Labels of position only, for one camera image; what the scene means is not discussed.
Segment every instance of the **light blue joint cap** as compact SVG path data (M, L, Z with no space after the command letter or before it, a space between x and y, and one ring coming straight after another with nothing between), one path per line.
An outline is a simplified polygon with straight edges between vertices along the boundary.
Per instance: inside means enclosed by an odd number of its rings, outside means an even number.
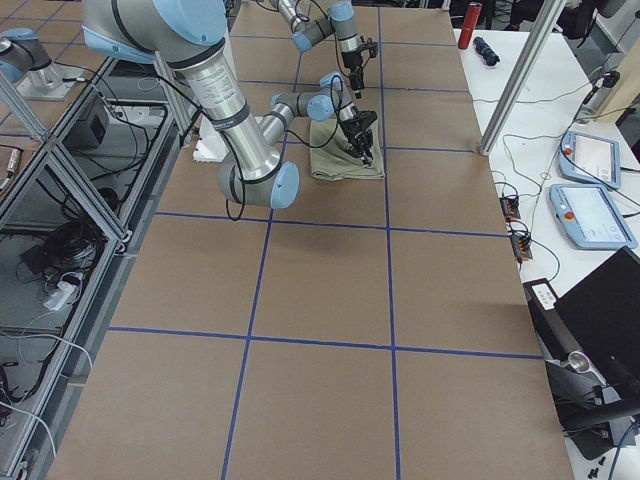
M331 87L331 80L334 77L340 77L340 79L342 80L342 75L338 71L333 71L331 73L327 73L324 77L322 77L320 79L320 88L330 88ZM340 82L338 81L338 79L335 79L335 80L333 80L333 84L334 85L339 85Z
M223 0L153 0L171 29L196 45L214 45L227 31Z
M129 45L100 35L84 25L82 29L84 30L84 43L87 44L87 47L103 55L134 63L153 63L155 60L155 57L149 53L141 52Z
M296 44L300 53L308 52L311 50L311 41L307 38L304 32L296 32L293 34L293 43Z
M316 95L307 105L307 114L311 120L324 122L333 115L333 104L329 95Z
M0 37L7 37L9 40L37 40L36 33L29 28L10 28L2 33Z
M353 18L353 6L349 0L334 3L329 9L329 16L336 22L345 22Z
M11 83L16 83L20 80L24 73L18 70L16 67L11 65L10 63L0 62L0 71L4 73L4 76L7 77Z
M278 98L282 95L281 93L276 93L273 97L271 97L271 102L269 102L269 108L275 107L278 103Z
M294 163L284 162L276 175L271 190L271 208L280 209L289 207L298 195L300 185L300 173Z

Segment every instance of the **sticker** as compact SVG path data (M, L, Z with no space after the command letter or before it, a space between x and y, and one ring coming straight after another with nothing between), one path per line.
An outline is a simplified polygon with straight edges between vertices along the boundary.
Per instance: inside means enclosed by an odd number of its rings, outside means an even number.
M233 75L224 66L205 78L190 79L189 85L204 108L215 108L238 94Z
M549 286L546 283L540 283L538 285L534 285L531 287L533 293L538 298L540 304L542 304L542 308L545 310L553 310L554 305L556 303L556 296L549 289Z

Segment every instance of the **white table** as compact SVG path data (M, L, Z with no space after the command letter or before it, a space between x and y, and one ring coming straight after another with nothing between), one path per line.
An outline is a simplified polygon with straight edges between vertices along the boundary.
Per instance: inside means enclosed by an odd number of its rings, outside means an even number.
M475 52L473 44L470 44L467 50L460 51L469 90L474 99L476 116L483 132L497 102L490 103L479 100L498 100L500 98L527 35L526 32L476 31L474 37L484 38L500 57L500 62L495 67L488 67L484 64L480 55ZM530 229L532 228L533 239L549 247L560 259L560 272L553 280L552 285L561 296L613 254L612 251L586 251L576 248L567 239L555 218L548 193L549 186L554 183L572 183L560 175L558 163L555 160L559 136L569 126L590 89L587 76L564 38L559 34L551 35L518 101L531 102L554 99L574 90L575 93L550 102L518 103L511 112L499 142L496 143L489 155L491 168L504 174L506 182L515 186L520 194L536 194L538 187L514 172L502 139L508 134L524 137L540 135L556 137L523 140L507 136L506 142L519 172L538 183L542 183L546 178L537 208L535 207L536 198L522 197L520 199L520 213L523 222ZM571 129L617 140L620 142L622 165L638 168L638 162L615 124L592 121L586 125L574 124ZM497 182L504 181L501 173L494 173ZM498 192L501 191L502 185L499 185ZM640 201L640 174L623 173L621 191ZM506 187L505 193L513 192L509 187ZM638 211L637 207L619 195L615 193L611 195L623 214ZM634 235L640 238L640 216L628 219L627 223ZM532 254L533 260L524 262L522 266L520 272L522 281L552 277L557 265L553 256L535 244L532 246ZM586 461L573 442L567 440L566 443L574 475L576 479L582 480L586 478L592 468L599 466L596 463L597 460ZM600 467L599 478L607 478L613 453L611 451L607 454L607 462L604 467ZM635 480L639 477L640 447L626 448L620 455L614 478L616 480Z

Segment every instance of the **beige towel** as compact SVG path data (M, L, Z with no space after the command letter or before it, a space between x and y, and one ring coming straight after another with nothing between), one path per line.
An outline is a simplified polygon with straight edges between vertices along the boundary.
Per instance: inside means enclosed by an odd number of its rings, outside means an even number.
M327 141L336 128L336 121L329 119L325 122L311 122L311 145L322 145ZM321 180L343 180L345 178L361 178L379 180L384 178L382 164L382 151L380 150L380 137L378 135L378 120L371 125L373 132L373 161L367 166L359 158L353 158L345 152L349 146L342 130L338 128L333 140L325 147L312 148L309 159L311 163L311 176Z

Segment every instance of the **red bottle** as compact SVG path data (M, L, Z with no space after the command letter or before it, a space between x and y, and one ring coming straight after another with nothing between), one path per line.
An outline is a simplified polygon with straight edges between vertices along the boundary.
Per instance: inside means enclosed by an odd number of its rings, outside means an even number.
M467 7L467 13L464 16L464 23L462 24L462 31L460 32L460 38L458 39L458 48L465 50L469 46L473 29L476 28L478 18L480 17L480 10L482 10L482 4L477 2L469 3Z

